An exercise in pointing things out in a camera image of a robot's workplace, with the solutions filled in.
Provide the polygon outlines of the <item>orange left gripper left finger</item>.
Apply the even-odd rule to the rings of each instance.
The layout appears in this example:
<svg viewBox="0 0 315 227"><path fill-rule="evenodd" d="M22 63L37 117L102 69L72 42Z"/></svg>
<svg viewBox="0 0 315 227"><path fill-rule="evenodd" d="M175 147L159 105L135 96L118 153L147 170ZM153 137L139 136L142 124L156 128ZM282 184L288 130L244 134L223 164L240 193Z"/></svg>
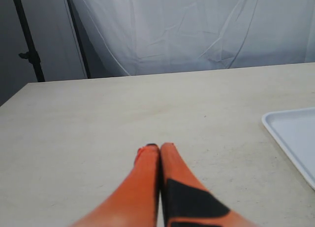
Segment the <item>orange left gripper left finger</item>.
<svg viewBox="0 0 315 227"><path fill-rule="evenodd" d="M147 144L137 151L125 180L73 227L155 227L158 216L159 147Z"/></svg>

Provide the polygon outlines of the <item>left gripper orange and black right finger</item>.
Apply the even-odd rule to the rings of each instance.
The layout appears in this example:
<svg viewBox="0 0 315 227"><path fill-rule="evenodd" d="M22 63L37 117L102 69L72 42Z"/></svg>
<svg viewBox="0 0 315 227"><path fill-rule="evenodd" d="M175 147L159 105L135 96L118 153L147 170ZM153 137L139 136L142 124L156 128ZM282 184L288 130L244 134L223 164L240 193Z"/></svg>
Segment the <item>left gripper orange and black right finger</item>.
<svg viewBox="0 0 315 227"><path fill-rule="evenodd" d="M160 148L166 227L248 227L249 220L215 198L195 177L173 143Z"/></svg>

